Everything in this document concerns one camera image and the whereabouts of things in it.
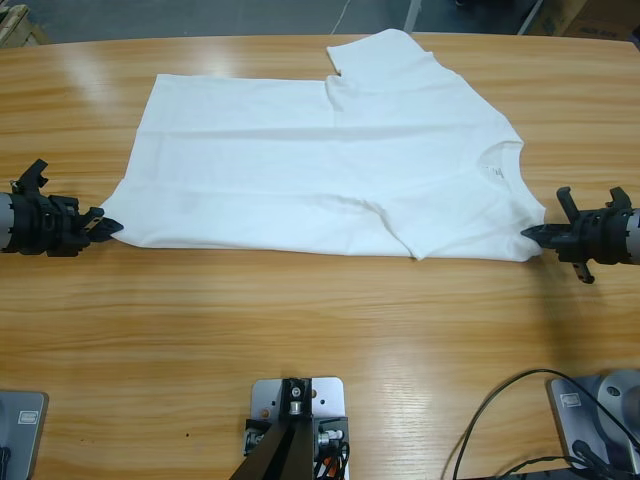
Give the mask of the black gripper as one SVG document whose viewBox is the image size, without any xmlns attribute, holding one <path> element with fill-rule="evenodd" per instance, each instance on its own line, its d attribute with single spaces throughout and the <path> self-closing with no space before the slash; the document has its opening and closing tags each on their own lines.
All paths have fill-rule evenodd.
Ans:
<svg viewBox="0 0 640 480">
<path fill-rule="evenodd" d="M 43 176 L 47 163 L 37 159 L 11 186 L 10 252 L 23 255 L 75 257 L 86 245 L 103 243 L 123 229 L 119 222 L 105 216 L 99 207 L 90 207 L 81 216 L 78 200 L 64 196 L 44 196 L 40 189 L 48 179 Z"/>
<path fill-rule="evenodd" d="M 589 260 L 603 265 L 633 264 L 633 207 L 621 187 L 610 190 L 611 200 L 594 210 L 579 210 L 569 187 L 561 187 L 557 199 L 565 212 L 565 224 L 542 224 L 526 228 L 521 234 L 540 247 L 555 247 L 561 262 L 574 268 L 579 280 L 592 284 L 595 277 Z"/>
</svg>

